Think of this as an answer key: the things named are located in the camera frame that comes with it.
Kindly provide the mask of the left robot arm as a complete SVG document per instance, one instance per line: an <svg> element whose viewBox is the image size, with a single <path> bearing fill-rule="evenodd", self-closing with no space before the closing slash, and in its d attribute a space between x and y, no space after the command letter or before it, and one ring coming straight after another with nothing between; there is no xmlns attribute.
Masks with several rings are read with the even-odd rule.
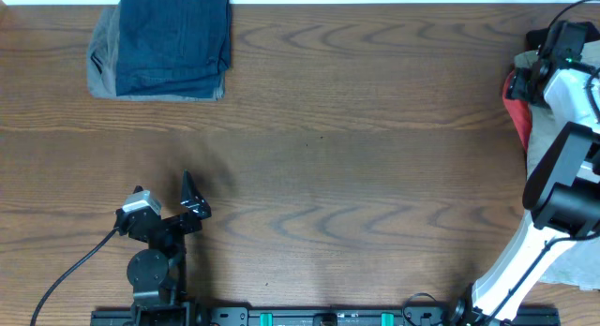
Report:
<svg viewBox="0 0 600 326"><path fill-rule="evenodd" d="M210 205L191 173L183 172L181 205L186 210L163 218L161 204L138 186L118 209L114 227L121 235L147 244L132 257L127 280L133 290L134 325L208 325L206 309L188 297L185 237L200 231Z"/></svg>

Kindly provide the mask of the khaki shorts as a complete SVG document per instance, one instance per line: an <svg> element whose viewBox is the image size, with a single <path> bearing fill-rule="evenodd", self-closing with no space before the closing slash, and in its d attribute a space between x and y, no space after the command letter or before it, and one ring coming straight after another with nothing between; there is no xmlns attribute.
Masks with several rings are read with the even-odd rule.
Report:
<svg viewBox="0 0 600 326"><path fill-rule="evenodd" d="M552 73L542 96L549 103L544 106L527 106L525 113L532 122L524 134L527 154L527 173L532 174L550 144L563 126L571 121L599 131L599 116L593 112L587 97L586 86L591 86L593 100L599 100L599 79L572 68ZM599 288L599 242L597 240L576 244L559 256L541 276L549 284L577 286L582 290Z"/></svg>

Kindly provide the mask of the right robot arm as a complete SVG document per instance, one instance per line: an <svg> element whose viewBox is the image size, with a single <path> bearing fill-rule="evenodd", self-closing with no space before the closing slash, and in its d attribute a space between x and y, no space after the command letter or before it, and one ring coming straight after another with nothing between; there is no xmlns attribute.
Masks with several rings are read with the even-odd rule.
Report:
<svg viewBox="0 0 600 326"><path fill-rule="evenodd" d="M451 325L507 325L546 269L599 235L599 70L573 58L540 59L516 71L507 91L540 96L560 131L526 183L526 209L494 265L457 302Z"/></svg>

